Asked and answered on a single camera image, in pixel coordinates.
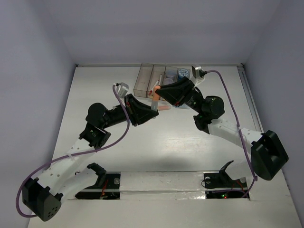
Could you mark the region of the red whiteboard marker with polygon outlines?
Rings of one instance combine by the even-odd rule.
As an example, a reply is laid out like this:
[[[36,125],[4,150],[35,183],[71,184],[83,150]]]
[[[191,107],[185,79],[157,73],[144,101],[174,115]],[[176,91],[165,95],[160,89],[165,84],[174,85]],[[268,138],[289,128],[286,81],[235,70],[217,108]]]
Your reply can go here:
[[[155,82],[155,84],[151,87],[151,89],[150,89],[150,91],[149,91],[149,93],[148,93],[149,96],[152,95],[152,93],[154,92],[154,88],[155,88],[158,84],[159,84],[159,80],[157,80],[157,81]]]

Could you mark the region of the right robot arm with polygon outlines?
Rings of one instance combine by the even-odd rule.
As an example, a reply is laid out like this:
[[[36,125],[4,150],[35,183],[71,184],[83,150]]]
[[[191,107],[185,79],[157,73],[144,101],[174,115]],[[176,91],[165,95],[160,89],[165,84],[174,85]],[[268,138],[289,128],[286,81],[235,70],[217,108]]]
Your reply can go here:
[[[207,134],[222,138],[245,151],[245,159],[230,161],[218,176],[223,186],[230,186],[236,179],[258,176],[272,180],[289,160],[278,135],[241,128],[239,124],[222,118],[224,102],[218,96],[203,97],[187,78],[170,85],[163,85],[155,93],[175,107],[186,104],[198,114],[193,117],[196,127]]]

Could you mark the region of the clear pencil-shaped highlighter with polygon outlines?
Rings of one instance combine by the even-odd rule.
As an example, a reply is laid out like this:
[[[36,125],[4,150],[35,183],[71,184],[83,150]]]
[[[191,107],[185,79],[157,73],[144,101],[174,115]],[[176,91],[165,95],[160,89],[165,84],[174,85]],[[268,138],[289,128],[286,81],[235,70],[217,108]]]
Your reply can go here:
[[[159,101],[159,96],[157,94],[154,94],[151,103],[151,110],[158,111],[158,101]]]

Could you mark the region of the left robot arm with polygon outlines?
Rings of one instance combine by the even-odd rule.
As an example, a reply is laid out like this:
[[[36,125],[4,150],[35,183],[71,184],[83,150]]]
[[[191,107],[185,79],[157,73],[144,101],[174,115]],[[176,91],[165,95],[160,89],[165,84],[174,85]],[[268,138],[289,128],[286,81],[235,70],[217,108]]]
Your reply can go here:
[[[159,114],[157,101],[146,105],[127,94],[119,102],[111,110],[101,103],[92,104],[85,118],[85,129],[69,151],[44,166],[41,174],[31,175],[25,181],[22,202],[42,221],[52,219],[65,200],[86,187],[104,185],[106,170],[94,162],[86,164],[86,160],[105,148],[111,136],[106,128],[122,122],[127,122],[127,127],[138,126]]]

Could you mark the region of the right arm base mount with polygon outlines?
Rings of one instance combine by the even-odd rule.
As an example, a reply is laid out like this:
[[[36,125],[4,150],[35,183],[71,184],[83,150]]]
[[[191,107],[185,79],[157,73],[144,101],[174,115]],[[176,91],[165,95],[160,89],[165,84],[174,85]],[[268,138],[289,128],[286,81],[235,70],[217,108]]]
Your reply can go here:
[[[204,173],[200,184],[205,189],[206,199],[249,199],[249,185],[246,178],[233,180],[226,169],[232,161],[227,162],[219,171]]]

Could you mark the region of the paperclip jar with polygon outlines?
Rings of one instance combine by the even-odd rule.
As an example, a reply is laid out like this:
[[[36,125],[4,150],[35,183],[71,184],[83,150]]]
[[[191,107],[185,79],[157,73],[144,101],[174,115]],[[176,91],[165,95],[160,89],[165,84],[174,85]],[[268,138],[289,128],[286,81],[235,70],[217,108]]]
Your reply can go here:
[[[166,73],[166,78],[171,78],[172,80],[174,80],[176,77],[176,73],[175,72],[167,72]]]
[[[163,81],[163,85],[169,85],[169,84],[173,84],[174,81],[171,78],[166,78]]]

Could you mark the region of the orange highlighter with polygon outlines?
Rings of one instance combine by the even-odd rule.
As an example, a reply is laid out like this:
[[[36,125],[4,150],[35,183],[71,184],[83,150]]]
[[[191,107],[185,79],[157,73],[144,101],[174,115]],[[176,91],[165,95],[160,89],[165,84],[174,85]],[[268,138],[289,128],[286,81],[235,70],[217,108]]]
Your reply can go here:
[[[169,105],[163,105],[163,106],[158,106],[158,111],[166,111],[166,110],[170,110],[171,106]]]

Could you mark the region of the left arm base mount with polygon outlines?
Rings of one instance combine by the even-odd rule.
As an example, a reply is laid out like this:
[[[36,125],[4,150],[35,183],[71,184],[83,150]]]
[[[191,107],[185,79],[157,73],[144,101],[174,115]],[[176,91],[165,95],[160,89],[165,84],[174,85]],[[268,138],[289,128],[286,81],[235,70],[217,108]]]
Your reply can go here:
[[[94,185],[89,186],[75,195],[80,200],[119,200],[120,199],[120,173],[107,173],[97,163],[87,165],[97,176]]]

